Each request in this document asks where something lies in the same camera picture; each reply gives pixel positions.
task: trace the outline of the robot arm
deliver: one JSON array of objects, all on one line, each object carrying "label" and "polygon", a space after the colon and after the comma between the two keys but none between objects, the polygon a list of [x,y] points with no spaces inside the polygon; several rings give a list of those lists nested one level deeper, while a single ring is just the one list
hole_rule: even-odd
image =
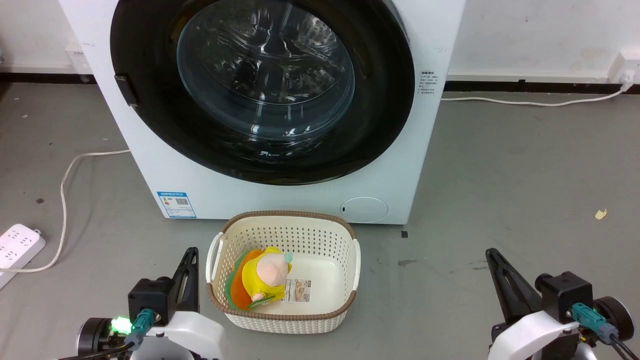
[{"label": "robot arm", "polygon": [[[78,356],[69,360],[109,351],[119,360],[223,359],[222,325],[200,314],[197,248],[185,252],[173,278],[141,279],[128,299],[130,319],[136,319],[125,326],[131,333],[114,330],[113,319],[91,318],[80,331]],[[122,344],[132,346],[112,351]]]},{"label": "robot arm", "polygon": [[489,360],[595,360],[597,341],[616,351],[634,333],[631,315],[618,300],[593,300],[591,284],[564,272],[542,274],[536,289],[496,249],[486,251],[505,322],[492,327]]}]

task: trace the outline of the electrical outlet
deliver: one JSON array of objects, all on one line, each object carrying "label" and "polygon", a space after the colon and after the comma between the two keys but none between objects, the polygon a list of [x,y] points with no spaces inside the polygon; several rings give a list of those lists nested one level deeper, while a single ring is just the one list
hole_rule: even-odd
[{"label": "electrical outlet", "polygon": [[633,76],[635,84],[640,84],[640,50],[621,51],[609,68],[611,83],[622,84],[624,76]]},{"label": "electrical outlet", "polygon": [[[0,268],[21,269],[27,265],[45,245],[40,231],[15,224],[0,236]],[[0,271],[0,288],[15,276],[15,272]]]}]

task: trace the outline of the power strip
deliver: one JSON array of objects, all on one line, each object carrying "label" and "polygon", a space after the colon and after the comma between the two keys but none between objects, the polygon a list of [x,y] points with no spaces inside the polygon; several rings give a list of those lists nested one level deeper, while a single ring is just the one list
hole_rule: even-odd
[{"label": "power strip", "polygon": [[[42,250],[45,241],[40,231],[15,224],[0,236],[0,268],[21,269]],[[0,272],[0,289],[15,276],[15,272]]]}]

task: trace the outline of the washing machine door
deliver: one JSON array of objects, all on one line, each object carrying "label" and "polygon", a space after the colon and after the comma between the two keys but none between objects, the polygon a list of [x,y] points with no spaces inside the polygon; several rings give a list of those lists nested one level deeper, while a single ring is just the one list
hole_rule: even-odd
[{"label": "washing machine door", "polygon": [[344,176],[410,112],[413,61],[382,0],[121,0],[123,96],[193,161],[266,184]]}]

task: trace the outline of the white plastic basket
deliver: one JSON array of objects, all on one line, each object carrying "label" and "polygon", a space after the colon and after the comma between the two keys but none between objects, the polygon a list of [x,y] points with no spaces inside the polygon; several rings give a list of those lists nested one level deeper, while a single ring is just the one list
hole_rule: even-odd
[{"label": "white plastic basket", "polygon": [[[293,253],[288,279],[311,281],[309,302],[280,301],[241,311],[228,306],[227,277],[250,249],[275,246]],[[206,263],[213,304],[237,326],[281,334],[334,330],[353,303],[360,278],[360,245],[344,220],[299,211],[254,211],[229,220],[211,243]]]}]

